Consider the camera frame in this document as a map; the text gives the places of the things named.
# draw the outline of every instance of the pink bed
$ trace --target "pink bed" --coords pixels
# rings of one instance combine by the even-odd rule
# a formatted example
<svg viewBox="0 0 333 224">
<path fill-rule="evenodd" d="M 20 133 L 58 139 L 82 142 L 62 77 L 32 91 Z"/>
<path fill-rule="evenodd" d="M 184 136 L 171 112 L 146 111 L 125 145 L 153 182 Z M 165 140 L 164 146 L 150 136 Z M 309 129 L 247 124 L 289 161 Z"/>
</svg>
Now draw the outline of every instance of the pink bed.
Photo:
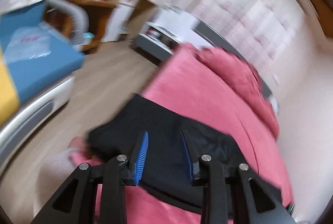
<svg viewBox="0 0 333 224">
<path fill-rule="evenodd" d="M 235 66 L 227 69 L 227 64 L 219 64 L 228 60 L 236 62 L 239 69 Z M 281 189 L 283 205 L 288 206 L 293 202 L 293 195 L 275 143 L 278 124 L 259 92 L 255 75 L 250 74 L 253 80 L 247 76 L 249 70 L 253 71 L 247 63 L 239 64 L 238 58 L 222 50 L 198 52 L 186 44 L 161 68 L 142 96 L 230 134 L 252 169 Z M 232 80 L 228 76 L 221 78 L 225 73 L 232 76 Z M 126 187 L 125 195 L 129 224 L 200 223 L 200 215 L 163 203 L 140 187 Z"/>
</svg>

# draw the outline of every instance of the metal screw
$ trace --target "metal screw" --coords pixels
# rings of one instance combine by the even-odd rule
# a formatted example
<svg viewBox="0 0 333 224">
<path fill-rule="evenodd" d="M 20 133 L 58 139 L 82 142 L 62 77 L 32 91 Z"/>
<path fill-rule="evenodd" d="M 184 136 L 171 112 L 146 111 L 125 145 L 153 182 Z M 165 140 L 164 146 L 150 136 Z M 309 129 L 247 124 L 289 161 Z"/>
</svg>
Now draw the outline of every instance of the metal screw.
<svg viewBox="0 0 333 224">
<path fill-rule="evenodd" d="M 127 156 L 124 155 L 124 154 L 120 154 L 117 156 L 117 160 L 120 161 L 120 162 L 123 162 L 127 159 Z"/>
<path fill-rule="evenodd" d="M 201 156 L 201 159 L 208 162 L 211 160 L 211 156 L 209 154 L 204 154 Z"/>
<path fill-rule="evenodd" d="M 247 171 L 248 169 L 249 169 L 249 166 L 247 165 L 247 164 L 240 164 L 239 165 L 239 168 L 241 169 L 241 170 L 244 170 L 244 171 Z"/>
<path fill-rule="evenodd" d="M 89 168 L 88 163 L 82 163 L 81 165 L 79 165 L 80 170 L 87 170 L 88 168 Z"/>
</svg>

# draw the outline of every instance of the black garment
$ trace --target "black garment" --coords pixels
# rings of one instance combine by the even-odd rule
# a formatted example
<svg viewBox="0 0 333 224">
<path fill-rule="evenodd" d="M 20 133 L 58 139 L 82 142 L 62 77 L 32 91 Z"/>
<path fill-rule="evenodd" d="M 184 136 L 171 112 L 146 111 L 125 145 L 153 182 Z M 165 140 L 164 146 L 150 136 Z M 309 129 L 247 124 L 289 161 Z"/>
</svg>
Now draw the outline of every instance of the black garment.
<svg viewBox="0 0 333 224">
<path fill-rule="evenodd" d="M 147 131 L 149 146 L 139 185 L 166 203 L 201 213 L 203 188 L 191 186 L 182 130 L 189 132 L 191 139 L 202 147 L 205 154 L 220 162 L 231 166 L 246 163 L 231 136 L 180 116 L 139 95 L 135 95 L 112 121 L 92 130 L 88 144 L 94 154 L 108 161 L 119 154 L 128 155 L 137 134 Z M 274 187 L 272 189 L 281 201 L 281 192 Z M 228 212 L 232 218 L 230 189 L 228 192 Z"/>
</svg>

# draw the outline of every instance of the wooden desk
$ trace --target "wooden desk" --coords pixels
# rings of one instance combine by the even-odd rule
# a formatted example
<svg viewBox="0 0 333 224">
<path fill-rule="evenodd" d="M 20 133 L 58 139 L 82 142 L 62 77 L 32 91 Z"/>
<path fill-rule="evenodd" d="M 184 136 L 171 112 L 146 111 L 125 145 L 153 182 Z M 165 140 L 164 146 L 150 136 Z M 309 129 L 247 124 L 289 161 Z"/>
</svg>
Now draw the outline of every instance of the wooden desk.
<svg viewBox="0 0 333 224">
<path fill-rule="evenodd" d="M 89 45 L 82 46 L 82 51 L 89 50 L 91 53 L 96 52 L 104 36 L 107 20 L 116 5 L 105 0 L 67 1 L 82 7 L 87 12 L 89 17 L 89 32 L 93 33 L 95 37 Z M 57 28 L 65 37 L 70 37 L 73 30 L 73 22 L 70 16 L 56 10 L 50 14 L 46 13 L 44 19 L 54 28 Z"/>
</svg>

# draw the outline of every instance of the pink bedsheet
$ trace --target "pink bedsheet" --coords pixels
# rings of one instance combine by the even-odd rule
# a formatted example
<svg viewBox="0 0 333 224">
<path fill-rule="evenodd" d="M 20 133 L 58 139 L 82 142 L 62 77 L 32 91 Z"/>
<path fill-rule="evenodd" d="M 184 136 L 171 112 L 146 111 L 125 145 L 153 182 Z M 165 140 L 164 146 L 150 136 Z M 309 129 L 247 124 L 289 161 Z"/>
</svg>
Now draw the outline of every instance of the pink bedsheet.
<svg viewBox="0 0 333 224">
<path fill-rule="evenodd" d="M 292 203 L 287 170 L 269 128 L 218 75 L 196 59 L 191 45 L 177 51 L 142 95 L 230 134 L 252 169 L 281 189 L 283 205 Z M 161 202 L 140 187 L 126 187 L 125 196 L 129 224 L 200 223 L 200 215 Z"/>
</svg>

